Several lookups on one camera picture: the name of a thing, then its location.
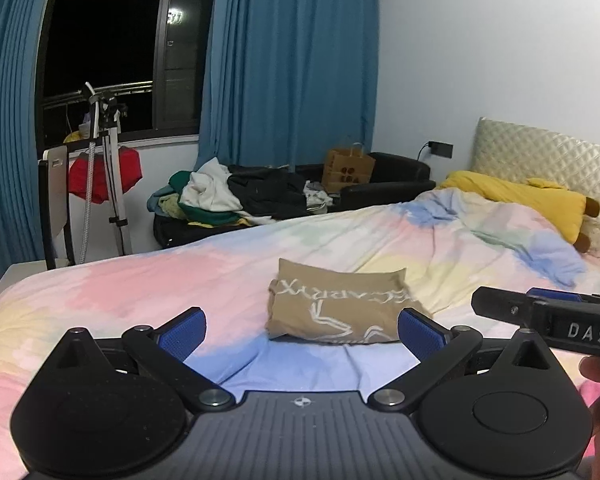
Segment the dark night sky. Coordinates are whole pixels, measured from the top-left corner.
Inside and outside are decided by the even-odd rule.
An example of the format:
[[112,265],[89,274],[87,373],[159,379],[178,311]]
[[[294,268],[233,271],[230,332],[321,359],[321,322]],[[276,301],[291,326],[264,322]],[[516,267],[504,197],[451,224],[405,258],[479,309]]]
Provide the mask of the dark night sky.
[[153,79],[159,0],[56,0],[45,96]]

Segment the pile of clothes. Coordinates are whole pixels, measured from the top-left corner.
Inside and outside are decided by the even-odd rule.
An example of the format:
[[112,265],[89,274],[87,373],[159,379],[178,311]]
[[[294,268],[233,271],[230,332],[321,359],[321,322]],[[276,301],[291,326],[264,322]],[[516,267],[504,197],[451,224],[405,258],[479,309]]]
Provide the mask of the pile of clothes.
[[157,215],[190,226],[252,226],[307,216],[310,205],[331,199],[287,168],[227,167],[217,158],[194,172],[179,171],[147,201]]

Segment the pastel tie-dye bedsheet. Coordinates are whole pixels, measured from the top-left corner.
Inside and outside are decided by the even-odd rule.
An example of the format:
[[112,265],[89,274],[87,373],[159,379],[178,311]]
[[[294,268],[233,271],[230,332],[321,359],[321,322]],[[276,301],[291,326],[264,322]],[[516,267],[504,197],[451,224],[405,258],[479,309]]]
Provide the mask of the pastel tie-dye bedsheet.
[[[257,388],[357,388],[368,395],[416,364],[400,343],[269,342],[267,286],[279,257],[345,272],[406,268],[412,295],[435,319],[470,324],[485,336],[510,336],[514,327],[472,314],[471,294],[480,285],[600,293],[600,264],[582,259],[533,210],[455,189],[33,276],[0,297],[0,480],[25,473],[10,438],[10,414],[72,326],[115,337],[199,305],[206,339],[187,363],[238,397]],[[575,377],[576,358],[561,359]]]

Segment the quilted headboard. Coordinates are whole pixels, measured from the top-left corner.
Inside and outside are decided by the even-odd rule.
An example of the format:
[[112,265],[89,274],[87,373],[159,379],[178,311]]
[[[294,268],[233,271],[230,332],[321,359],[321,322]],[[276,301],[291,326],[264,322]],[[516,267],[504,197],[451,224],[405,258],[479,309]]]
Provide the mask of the quilted headboard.
[[[538,176],[600,202],[600,146],[540,128],[480,118],[472,171],[511,182]],[[585,217],[582,231],[600,255],[600,216]]]

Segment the black circular base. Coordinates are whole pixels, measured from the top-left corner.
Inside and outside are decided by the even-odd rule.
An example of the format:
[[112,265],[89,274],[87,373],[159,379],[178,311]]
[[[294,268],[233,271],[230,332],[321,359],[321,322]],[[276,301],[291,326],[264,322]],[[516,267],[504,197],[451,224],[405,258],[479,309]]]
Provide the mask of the black circular base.
[[443,456],[481,475],[569,470],[589,442],[590,415],[575,388],[556,387],[543,372],[511,367],[443,383],[422,401],[419,427]]
[[71,478],[131,473],[169,450],[186,421],[168,386],[115,372],[100,384],[30,388],[16,410],[26,413],[11,425],[24,462]]

